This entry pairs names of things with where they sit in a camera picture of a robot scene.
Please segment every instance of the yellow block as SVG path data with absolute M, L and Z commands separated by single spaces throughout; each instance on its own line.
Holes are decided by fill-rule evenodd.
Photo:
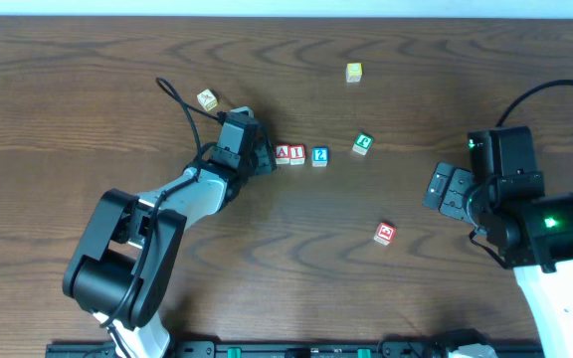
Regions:
M 346 65 L 346 81 L 348 83 L 359 82 L 362 79 L 362 64 Z
M 203 106 L 203 108 L 205 108 L 205 110 L 210 110 L 216 105 L 218 105 L 216 97 L 208 89 L 205 89 L 202 92 L 200 92 L 200 94 L 198 94 L 198 102 L 200 103 L 200 105 Z

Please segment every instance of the wooden table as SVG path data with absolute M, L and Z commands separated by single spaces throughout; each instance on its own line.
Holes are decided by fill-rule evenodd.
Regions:
M 351 62 L 360 84 L 345 83 Z M 331 155 L 325 169 L 254 178 L 186 232 L 161 306 L 172 332 L 537 339 L 512 272 L 421 203 L 437 162 L 468 166 L 467 132 L 531 87 L 573 79 L 573 22 L 0 18 L 0 356 L 107 339 L 61 282 L 104 191 L 156 188 L 194 155 L 157 76 Z M 203 141 L 217 138 L 196 119 Z M 508 124 L 530 125 L 547 192 L 573 191 L 573 89 L 537 95 Z M 350 155 L 360 131 L 375 138 L 363 158 Z M 384 220 L 398 228 L 389 247 L 372 240 Z

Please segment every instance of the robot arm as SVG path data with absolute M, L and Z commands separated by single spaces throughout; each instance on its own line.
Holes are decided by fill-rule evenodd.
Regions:
M 545 356 L 573 357 L 573 194 L 545 197 L 527 127 L 469 133 L 469 148 L 472 173 L 440 163 L 424 205 L 475 225 L 471 241 L 514 270 Z
M 112 189 L 103 194 L 68 265 L 64 294 L 99 321 L 112 318 L 110 333 L 120 356 L 162 357 L 169 334 L 157 309 L 183 232 L 233 201 L 251 176 L 277 169 L 271 143 L 250 109 L 220 116 L 223 129 L 218 143 L 210 145 L 208 161 L 196 158 L 180 178 L 153 191 L 134 196 Z M 172 189 L 183 183 L 188 185 Z M 154 203 L 167 192 L 152 220 Z M 144 266 L 137 275 L 138 261 L 110 250 L 108 244 L 144 248 L 152 222 L 155 228 L 148 251 L 140 254 Z M 135 279 L 137 289 L 128 292 Z

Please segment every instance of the black cable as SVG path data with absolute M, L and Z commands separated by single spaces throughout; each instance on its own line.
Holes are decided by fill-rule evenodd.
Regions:
M 187 103 L 185 103 L 184 100 L 180 99 L 180 96 L 178 95 L 178 92 L 176 91 L 176 89 L 174 89 L 174 87 L 172 85 L 169 84 L 169 82 L 164 79 L 164 78 L 156 78 L 156 83 L 158 84 L 158 86 L 165 92 L 167 93 L 167 95 L 169 95 L 170 97 L 172 97 L 175 101 L 177 101 L 178 103 L 180 103 L 180 105 L 184 105 L 186 106 L 188 109 L 191 109 L 193 111 L 195 111 L 196 113 L 200 113 L 208 118 L 214 119 L 216 121 L 219 121 L 218 117 L 212 114 L 207 113 L 204 110 L 200 110 L 198 108 L 196 108 L 193 105 L 189 105 Z
M 473 217 L 473 213 L 472 213 L 472 203 L 473 203 L 473 197 L 474 195 L 477 193 L 477 191 L 484 189 L 485 191 L 485 196 L 487 198 L 489 198 L 489 185 L 492 182 L 492 180 L 498 178 L 498 175 L 494 174 L 494 175 L 490 175 L 487 179 L 485 179 L 485 181 L 483 182 L 483 184 L 477 186 L 476 188 L 474 188 L 472 190 L 472 192 L 470 193 L 470 195 L 468 196 L 468 199 L 466 201 L 466 214 L 470 217 L 470 221 L 473 222 L 473 225 L 478 228 L 478 223 L 475 221 L 475 218 Z M 485 202 L 485 209 L 488 210 L 489 212 L 492 211 L 492 208 L 489 206 L 489 199 Z
M 410 344 L 410 342 L 406 342 L 408 344 L 408 348 L 410 348 L 410 350 L 413 351 L 413 353 L 417 356 L 417 358 L 422 358 L 421 355 L 419 355 L 419 353 L 417 353 L 417 351 L 415 350 L 415 348 L 413 347 L 412 344 Z
M 116 327 L 113 324 L 111 324 L 107 327 L 107 331 L 109 332 L 109 335 L 111 335 L 111 337 L 114 339 L 114 341 L 116 341 L 118 349 L 120 349 L 125 358 L 131 358 L 131 355 L 127 352 L 127 349 L 123 345 L 123 341 L 120 338 L 120 334 L 118 334 Z
M 194 141 L 196 142 L 196 156 L 194 157 L 194 162 L 197 164 L 196 173 L 191 179 L 186 180 L 178 185 L 175 185 L 167 190 L 163 190 L 160 192 L 158 199 L 156 200 L 156 203 L 154 204 L 154 207 L 149 216 L 149 225 L 147 228 L 147 234 L 145 236 L 145 240 L 140 255 L 136 260 L 136 271 L 134 272 L 134 276 L 132 277 L 132 280 L 129 283 L 129 286 L 127 287 L 127 290 L 125 291 L 125 294 L 121 298 L 120 302 L 118 303 L 116 308 L 112 311 L 112 313 L 107 316 L 107 319 L 100 324 L 100 328 L 107 328 L 111 325 L 111 323 L 124 309 L 125 305 L 129 301 L 130 296 L 136 291 L 136 287 L 140 280 L 140 275 L 142 274 L 142 271 L 145 267 L 145 261 L 147 259 L 147 255 L 149 254 L 149 247 L 151 246 L 152 237 L 154 234 L 154 230 L 156 228 L 156 219 L 158 217 L 158 210 L 160 208 L 160 205 L 165 201 L 165 199 L 167 199 L 167 197 L 170 194 L 198 181 L 202 169 L 202 156 L 211 146 L 215 144 L 215 143 L 208 143 L 204 147 L 200 146 L 200 137 L 198 136 L 198 130 L 196 129 L 196 124 L 194 123 L 194 119 L 191 117 L 191 113 L 189 113 L 189 109 L 193 109 L 203 115 L 206 115 L 210 118 L 214 118 L 216 120 L 218 120 L 218 118 L 214 117 L 211 114 L 205 113 L 201 110 L 193 108 L 192 106 L 185 103 L 185 101 L 180 97 L 180 94 L 178 94 L 174 86 L 172 86 L 166 79 L 156 78 L 156 84 L 163 91 L 165 91 L 165 93 L 167 93 L 169 96 L 171 96 L 174 100 L 176 100 L 180 104 L 180 106 L 183 108 L 183 111 L 185 112 L 185 115 L 187 116 L 187 121 L 191 126 L 191 131 L 194 134 Z
M 390 340 L 391 338 L 397 338 L 397 340 L 406 340 L 406 338 L 402 337 L 399 334 L 387 334 L 377 343 L 377 346 L 375 347 L 375 353 L 379 353 L 379 348 L 382 346 L 382 344 L 387 340 Z
M 509 269 L 509 266 L 505 263 L 505 261 L 497 253 L 495 253 L 491 248 L 487 247 L 486 245 L 484 245 L 482 243 L 478 243 L 475 241 L 476 235 L 477 235 L 477 230 L 472 230 L 468 234 L 468 239 L 470 239 L 470 242 L 473 243 L 473 245 L 484 249 L 485 252 L 488 255 L 490 255 L 496 261 L 496 263 L 499 264 L 503 269 Z
M 556 80 L 556 81 L 552 81 L 552 82 L 548 82 L 545 83 L 543 85 L 539 85 L 529 91 L 527 91 L 526 93 L 522 94 L 519 98 L 517 98 L 503 113 L 503 115 L 501 116 L 501 118 L 498 120 L 498 122 L 496 123 L 497 127 L 503 126 L 503 123 L 505 122 L 505 120 L 507 119 L 507 117 L 509 116 L 509 114 L 512 112 L 513 109 L 515 109 L 521 102 L 523 102 L 526 98 L 528 98 L 529 96 L 537 93 L 540 90 L 545 90 L 545 89 L 549 89 L 552 87 L 557 87 L 557 86 L 570 86 L 573 87 L 573 80 Z

